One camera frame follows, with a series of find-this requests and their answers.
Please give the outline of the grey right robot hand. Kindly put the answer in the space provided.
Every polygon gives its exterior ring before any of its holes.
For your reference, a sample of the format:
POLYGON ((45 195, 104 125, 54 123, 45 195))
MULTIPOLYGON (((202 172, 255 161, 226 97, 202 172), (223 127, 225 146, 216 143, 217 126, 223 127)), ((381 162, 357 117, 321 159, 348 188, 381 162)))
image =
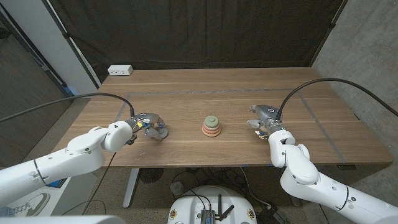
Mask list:
POLYGON ((249 110, 257 115, 256 119, 247 121, 250 127, 259 129, 267 135, 285 129, 282 122, 276 119, 279 112, 277 108, 269 105, 252 105, 249 110))

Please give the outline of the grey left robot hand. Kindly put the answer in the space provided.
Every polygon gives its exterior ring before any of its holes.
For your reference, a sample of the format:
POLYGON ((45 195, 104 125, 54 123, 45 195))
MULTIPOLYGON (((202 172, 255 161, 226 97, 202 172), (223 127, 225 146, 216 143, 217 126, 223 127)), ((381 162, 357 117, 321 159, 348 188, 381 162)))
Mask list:
POLYGON ((144 135, 150 138, 154 138, 158 141, 165 139, 169 132, 165 127, 164 120, 154 113, 141 113, 136 114, 126 120, 127 124, 132 129, 132 138, 130 142, 134 142, 137 138, 136 133, 140 130, 144 130, 144 135))

